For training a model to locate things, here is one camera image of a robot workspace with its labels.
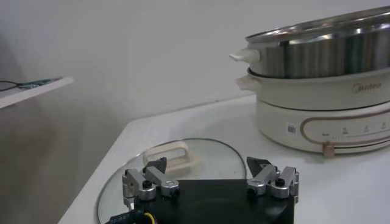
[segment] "white shelf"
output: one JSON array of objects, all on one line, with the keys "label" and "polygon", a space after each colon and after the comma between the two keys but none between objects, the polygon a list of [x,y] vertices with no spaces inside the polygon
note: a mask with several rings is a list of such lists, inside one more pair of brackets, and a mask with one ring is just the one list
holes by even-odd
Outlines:
[{"label": "white shelf", "polygon": [[39,86],[33,89],[23,90],[23,89],[15,88],[15,89],[10,89],[8,91],[0,92],[0,108],[4,108],[14,103],[24,101],[26,99],[38,96],[40,94],[52,91],[59,87],[66,86],[72,82],[73,82],[72,77],[65,77],[55,82],[43,86]]}]

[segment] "control panel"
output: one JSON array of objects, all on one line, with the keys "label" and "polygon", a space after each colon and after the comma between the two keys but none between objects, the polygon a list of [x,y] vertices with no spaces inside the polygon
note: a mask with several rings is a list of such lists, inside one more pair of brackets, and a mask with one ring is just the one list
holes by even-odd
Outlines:
[{"label": "control panel", "polygon": [[375,144],[390,140],[390,110],[364,116],[311,117],[302,122],[300,131],[315,144]]}]

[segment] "yellow wire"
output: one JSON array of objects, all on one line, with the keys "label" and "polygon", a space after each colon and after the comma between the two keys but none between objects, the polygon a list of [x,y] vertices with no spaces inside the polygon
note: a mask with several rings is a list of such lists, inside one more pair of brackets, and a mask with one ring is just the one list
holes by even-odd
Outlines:
[{"label": "yellow wire", "polygon": [[155,224],[154,217],[152,216],[152,214],[145,212],[144,215],[148,216],[152,220],[152,224]]}]

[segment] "stainless steel pot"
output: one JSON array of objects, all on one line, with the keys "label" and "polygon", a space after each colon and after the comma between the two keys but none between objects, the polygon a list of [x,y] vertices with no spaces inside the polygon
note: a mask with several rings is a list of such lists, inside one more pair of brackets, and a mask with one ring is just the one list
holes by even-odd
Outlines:
[{"label": "stainless steel pot", "polygon": [[390,6],[274,29],[232,54],[252,75],[305,79],[390,67]]}]

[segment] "midea logo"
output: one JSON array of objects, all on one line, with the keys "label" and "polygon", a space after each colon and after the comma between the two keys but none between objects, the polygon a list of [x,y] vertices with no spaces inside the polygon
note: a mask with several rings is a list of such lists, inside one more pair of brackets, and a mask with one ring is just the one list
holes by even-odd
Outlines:
[{"label": "midea logo", "polygon": [[354,84],[352,86],[352,92],[353,93],[358,93],[358,92],[364,91],[364,90],[380,88],[381,86],[382,86],[382,83],[380,83],[380,82],[378,82],[378,83],[368,83],[368,84],[356,83],[356,84]]}]

